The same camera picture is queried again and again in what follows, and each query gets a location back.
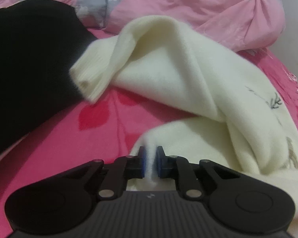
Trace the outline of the cream white fleece sweater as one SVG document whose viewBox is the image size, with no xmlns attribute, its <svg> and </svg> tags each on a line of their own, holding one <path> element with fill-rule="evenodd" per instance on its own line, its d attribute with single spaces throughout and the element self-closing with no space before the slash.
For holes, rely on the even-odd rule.
<svg viewBox="0 0 298 238">
<path fill-rule="evenodd" d="M 191 163 L 208 159 L 286 191 L 296 204 L 289 232 L 298 237 L 298 130 L 267 76 L 230 49 L 166 16 L 128 23 L 91 43 L 70 68 L 90 102 L 109 84 L 193 114 L 143 134 L 145 178 L 130 191 L 165 190 L 156 147 Z"/>
</svg>

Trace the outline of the pink floral bed blanket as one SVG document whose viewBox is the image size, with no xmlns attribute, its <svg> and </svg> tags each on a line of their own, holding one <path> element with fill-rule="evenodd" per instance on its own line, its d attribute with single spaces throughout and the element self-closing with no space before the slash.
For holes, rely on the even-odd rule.
<svg viewBox="0 0 298 238">
<path fill-rule="evenodd" d="M 109 88 L 94 105 L 81 102 L 64 110 L 27 135 L 0 161 L 0 237 L 12 229 L 4 204 L 18 188 L 58 174 L 96 158 L 106 163 L 136 151 L 140 146 L 163 146 L 191 162 L 207 158 L 240 169 L 225 125 L 200 119 L 194 138 L 203 138 L 201 149 L 185 151 L 188 128 L 180 134 L 161 132 L 174 124 L 193 123 L 189 113 L 168 107 L 135 93 Z"/>
</svg>

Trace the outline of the black folded garment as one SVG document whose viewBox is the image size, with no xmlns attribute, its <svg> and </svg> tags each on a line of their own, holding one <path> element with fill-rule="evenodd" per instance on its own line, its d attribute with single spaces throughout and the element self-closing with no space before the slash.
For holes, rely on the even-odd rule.
<svg viewBox="0 0 298 238">
<path fill-rule="evenodd" d="M 82 99 L 69 70 L 95 39 L 58 1 L 0 9 L 0 155 Z"/>
</svg>

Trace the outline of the pink patterned duvet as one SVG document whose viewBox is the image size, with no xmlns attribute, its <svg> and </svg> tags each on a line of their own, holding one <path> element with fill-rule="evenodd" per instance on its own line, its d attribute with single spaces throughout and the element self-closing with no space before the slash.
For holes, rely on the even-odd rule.
<svg viewBox="0 0 298 238">
<path fill-rule="evenodd" d="M 0 0 L 6 8 L 24 0 Z M 281 0 L 56 0 L 89 28 L 116 34 L 149 15 L 173 17 L 233 51 L 273 44 L 285 28 Z"/>
</svg>

